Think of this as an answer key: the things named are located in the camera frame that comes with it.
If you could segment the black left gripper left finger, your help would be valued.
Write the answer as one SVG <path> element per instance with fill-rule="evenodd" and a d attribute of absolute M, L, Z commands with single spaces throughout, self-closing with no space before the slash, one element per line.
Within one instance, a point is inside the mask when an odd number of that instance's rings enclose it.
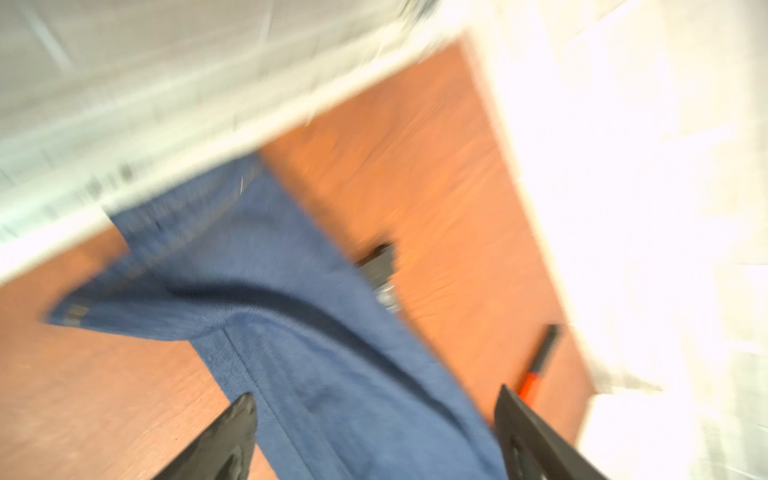
<path fill-rule="evenodd" d="M 245 480 L 256 446 L 258 413 L 244 393 L 156 476 L 156 480 Z"/>

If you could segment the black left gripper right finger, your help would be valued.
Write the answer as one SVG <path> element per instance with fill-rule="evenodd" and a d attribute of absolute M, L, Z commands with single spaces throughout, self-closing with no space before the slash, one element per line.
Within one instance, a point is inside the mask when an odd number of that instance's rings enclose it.
<path fill-rule="evenodd" d="M 494 420 L 509 479 L 607 479 L 506 385 Z"/>

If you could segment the blue denim trousers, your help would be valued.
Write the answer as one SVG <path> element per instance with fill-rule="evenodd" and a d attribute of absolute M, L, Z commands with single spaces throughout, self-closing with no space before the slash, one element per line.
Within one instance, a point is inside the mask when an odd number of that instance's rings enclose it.
<path fill-rule="evenodd" d="M 113 216 L 129 251 L 54 325 L 187 341 L 282 479 L 502 479 L 485 419 L 256 155 Z"/>

